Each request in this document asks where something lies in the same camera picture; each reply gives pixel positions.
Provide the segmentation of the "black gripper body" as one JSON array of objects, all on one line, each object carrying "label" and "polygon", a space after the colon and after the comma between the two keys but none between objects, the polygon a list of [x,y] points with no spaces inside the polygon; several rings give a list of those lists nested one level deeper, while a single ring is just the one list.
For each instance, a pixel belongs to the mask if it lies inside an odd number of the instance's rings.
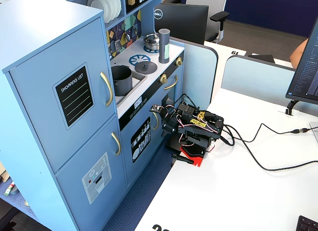
[{"label": "black gripper body", "polygon": [[177,129],[178,121],[175,112],[169,113],[168,111],[162,112],[162,128],[163,129]]}]

